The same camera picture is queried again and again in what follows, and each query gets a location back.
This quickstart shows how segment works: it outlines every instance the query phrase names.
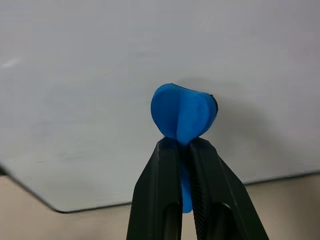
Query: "beige floor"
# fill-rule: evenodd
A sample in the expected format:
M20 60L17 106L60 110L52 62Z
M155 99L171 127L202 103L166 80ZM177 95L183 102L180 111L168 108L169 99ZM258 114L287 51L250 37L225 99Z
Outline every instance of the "beige floor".
M270 240L320 240L320 176L247 187ZM0 240L125 240L130 206L73 214L51 211L0 177ZM182 240L195 240L184 215Z

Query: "blue plastic object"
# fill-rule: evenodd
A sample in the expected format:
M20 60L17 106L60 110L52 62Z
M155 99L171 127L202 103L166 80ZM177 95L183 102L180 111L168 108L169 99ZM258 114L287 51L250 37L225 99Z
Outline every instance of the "blue plastic object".
M204 134L217 116L217 103L212 95L172 83L160 86L151 101L151 115L160 132L187 146ZM180 168L183 212L192 211L189 173Z

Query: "white board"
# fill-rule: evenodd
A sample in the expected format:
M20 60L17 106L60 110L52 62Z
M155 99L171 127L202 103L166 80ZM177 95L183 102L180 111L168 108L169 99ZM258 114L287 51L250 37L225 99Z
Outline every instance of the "white board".
M129 202L154 91L214 94L244 182L320 170L320 1L1 0L0 163L59 211Z

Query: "blue rubber piece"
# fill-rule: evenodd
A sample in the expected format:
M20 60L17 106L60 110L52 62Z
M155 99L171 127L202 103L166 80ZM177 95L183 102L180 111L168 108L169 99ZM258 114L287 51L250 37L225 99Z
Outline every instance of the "blue rubber piece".
M160 132L187 146L204 134L217 116L214 98L204 92L190 90L175 84L160 86L151 101L151 115ZM183 212L192 211L189 173L181 165Z

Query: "blue heart-shaped piece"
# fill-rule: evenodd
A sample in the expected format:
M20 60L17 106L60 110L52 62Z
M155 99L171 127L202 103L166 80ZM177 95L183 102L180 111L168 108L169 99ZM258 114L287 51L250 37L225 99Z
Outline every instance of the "blue heart-shaped piece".
M187 146L204 134L216 118L218 105L212 95L175 84L159 87L151 101L151 115L160 132ZM192 210L189 173L181 166L183 212Z

